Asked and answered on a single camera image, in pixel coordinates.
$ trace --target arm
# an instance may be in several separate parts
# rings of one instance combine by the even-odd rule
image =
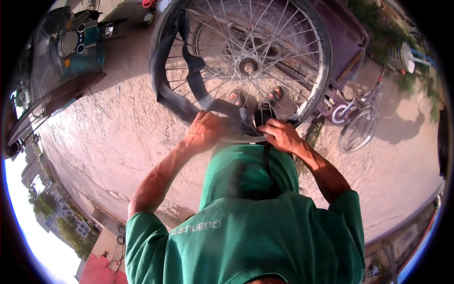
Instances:
[[[128,220],[138,212],[154,213],[181,168],[195,155],[210,150],[220,140],[222,121],[201,111],[192,122],[183,141],[141,182],[128,206]]]
[[[329,204],[332,204],[342,193],[351,190],[339,171],[299,137],[291,124],[269,119],[266,125],[259,126],[257,129],[265,132],[266,140],[278,150],[294,153],[301,158],[311,171],[321,194]]]

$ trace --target wheel hub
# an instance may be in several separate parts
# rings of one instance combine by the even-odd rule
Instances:
[[[246,76],[250,76],[257,72],[258,63],[252,58],[245,58],[240,62],[240,72]]]

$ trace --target sky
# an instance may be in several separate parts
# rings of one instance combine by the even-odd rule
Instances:
[[[77,254],[52,232],[46,233],[36,222],[33,206],[28,202],[28,190],[22,184],[21,173],[26,165],[25,152],[20,153],[14,162],[5,160],[8,192],[19,226],[31,251],[52,281],[59,284],[77,284],[74,277],[80,264]],[[43,188],[38,179],[36,190],[41,191]]]

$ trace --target hand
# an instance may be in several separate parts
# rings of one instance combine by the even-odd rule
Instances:
[[[304,142],[293,125],[282,120],[270,118],[265,125],[257,127],[257,130],[265,132],[266,140],[282,152],[295,153]]]
[[[224,124],[221,118],[201,110],[189,127],[183,143],[194,154],[210,150],[221,139]]]

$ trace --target concrete ground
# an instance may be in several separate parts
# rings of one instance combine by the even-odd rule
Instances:
[[[93,95],[39,129],[63,186],[83,210],[90,214],[97,208],[121,222],[141,180],[186,130],[152,91],[148,60],[153,25],[141,23],[140,5],[126,10],[130,20],[115,28],[125,39],[105,42],[107,76],[91,88]],[[379,66],[364,64],[350,84],[352,91],[372,88],[379,74]],[[429,121],[428,100],[422,94],[398,94],[393,77],[385,78],[383,93],[376,137],[366,147],[340,153],[342,128],[329,123],[316,147],[359,193],[366,242],[405,220],[441,183],[437,125]],[[210,157],[210,152],[194,157],[173,182],[157,212],[168,228],[197,212]],[[300,176],[300,183],[304,195],[327,208],[309,173]]]

